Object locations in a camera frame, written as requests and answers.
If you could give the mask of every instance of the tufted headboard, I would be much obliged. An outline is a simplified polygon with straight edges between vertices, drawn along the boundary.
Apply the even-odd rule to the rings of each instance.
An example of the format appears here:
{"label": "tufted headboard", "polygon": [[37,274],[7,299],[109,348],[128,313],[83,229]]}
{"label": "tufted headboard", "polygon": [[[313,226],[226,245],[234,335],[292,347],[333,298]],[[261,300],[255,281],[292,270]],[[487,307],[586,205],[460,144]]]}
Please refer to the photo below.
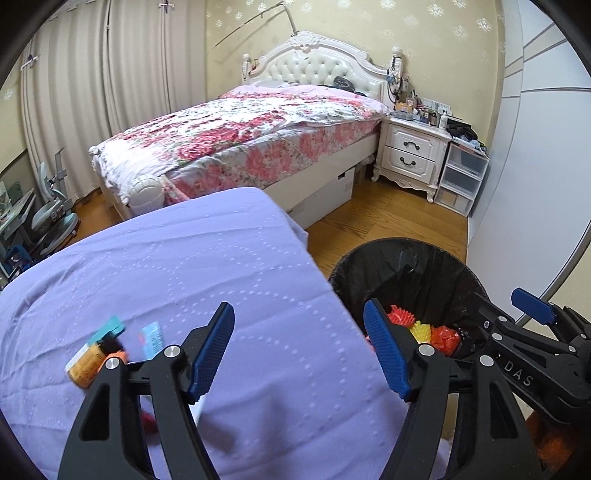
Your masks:
{"label": "tufted headboard", "polygon": [[243,56],[242,79],[282,80],[301,85],[332,85],[335,77],[350,80],[357,91],[388,106],[386,70],[372,64],[369,56],[349,44],[301,31],[259,59],[253,68],[251,56]]}

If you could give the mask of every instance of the chair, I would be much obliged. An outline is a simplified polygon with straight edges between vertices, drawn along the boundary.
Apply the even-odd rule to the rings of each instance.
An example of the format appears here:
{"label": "chair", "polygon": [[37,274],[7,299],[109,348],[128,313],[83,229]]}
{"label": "chair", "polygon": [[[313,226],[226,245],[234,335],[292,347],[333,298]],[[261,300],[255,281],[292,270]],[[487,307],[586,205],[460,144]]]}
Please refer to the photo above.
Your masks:
{"label": "chair", "polygon": [[56,175],[49,178],[45,162],[39,165],[39,188],[46,204],[33,217],[31,229],[43,235],[35,246],[41,259],[59,250],[68,237],[76,236],[76,227],[80,222],[72,212],[72,200],[65,195],[63,179],[66,171],[61,167],[61,150],[56,154],[56,171]]}

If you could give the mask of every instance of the wardrobe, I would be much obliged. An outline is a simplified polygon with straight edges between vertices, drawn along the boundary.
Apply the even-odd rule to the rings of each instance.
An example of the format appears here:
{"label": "wardrobe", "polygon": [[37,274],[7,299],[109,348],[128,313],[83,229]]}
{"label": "wardrobe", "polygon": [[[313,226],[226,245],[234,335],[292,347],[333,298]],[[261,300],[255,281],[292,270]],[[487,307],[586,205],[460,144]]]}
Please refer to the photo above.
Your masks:
{"label": "wardrobe", "polygon": [[551,300],[589,245],[591,77],[559,26],[530,0],[502,4],[501,110],[470,219],[467,264],[491,300],[520,317],[513,289]]}

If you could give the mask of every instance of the pillow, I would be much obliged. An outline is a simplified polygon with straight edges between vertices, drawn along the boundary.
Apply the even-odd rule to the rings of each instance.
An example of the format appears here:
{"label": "pillow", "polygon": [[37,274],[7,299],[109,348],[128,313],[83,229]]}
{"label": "pillow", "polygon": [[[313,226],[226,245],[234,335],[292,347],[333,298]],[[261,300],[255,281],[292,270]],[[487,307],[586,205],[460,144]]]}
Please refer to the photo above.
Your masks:
{"label": "pillow", "polygon": [[257,80],[256,82],[252,82],[251,85],[264,88],[284,88],[289,87],[290,84],[282,80]]}

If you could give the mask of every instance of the nightstand drawer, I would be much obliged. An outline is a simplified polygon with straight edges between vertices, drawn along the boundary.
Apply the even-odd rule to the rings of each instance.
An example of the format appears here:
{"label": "nightstand drawer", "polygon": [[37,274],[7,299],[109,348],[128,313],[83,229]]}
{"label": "nightstand drawer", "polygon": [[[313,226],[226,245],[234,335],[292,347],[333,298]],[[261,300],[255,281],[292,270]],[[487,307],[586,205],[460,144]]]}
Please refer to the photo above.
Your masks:
{"label": "nightstand drawer", "polygon": [[439,139],[423,135],[420,132],[402,130],[396,125],[390,125],[386,145],[419,157],[434,160]]}
{"label": "nightstand drawer", "polygon": [[385,147],[381,167],[429,184],[435,162],[396,148]]}

